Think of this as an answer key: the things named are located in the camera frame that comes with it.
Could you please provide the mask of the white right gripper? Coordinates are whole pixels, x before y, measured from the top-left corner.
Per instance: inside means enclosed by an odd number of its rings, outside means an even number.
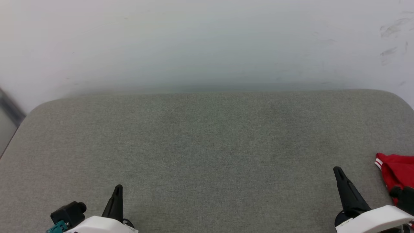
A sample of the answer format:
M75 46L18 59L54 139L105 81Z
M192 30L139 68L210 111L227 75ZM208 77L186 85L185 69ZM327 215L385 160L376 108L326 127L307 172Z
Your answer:
M372 210L341 167L335 166L333 172L343 215L351 218L335 227L337 233L379 233L413 221L413 215L393 205Z

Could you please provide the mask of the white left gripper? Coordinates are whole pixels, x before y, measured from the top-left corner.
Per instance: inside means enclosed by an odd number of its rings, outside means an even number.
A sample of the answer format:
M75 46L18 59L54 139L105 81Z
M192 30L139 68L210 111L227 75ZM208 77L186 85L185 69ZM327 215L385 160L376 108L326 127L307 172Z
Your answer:
M85 219L66 233L138 233L133 227L123 224L123 186L118 184L100 216Z

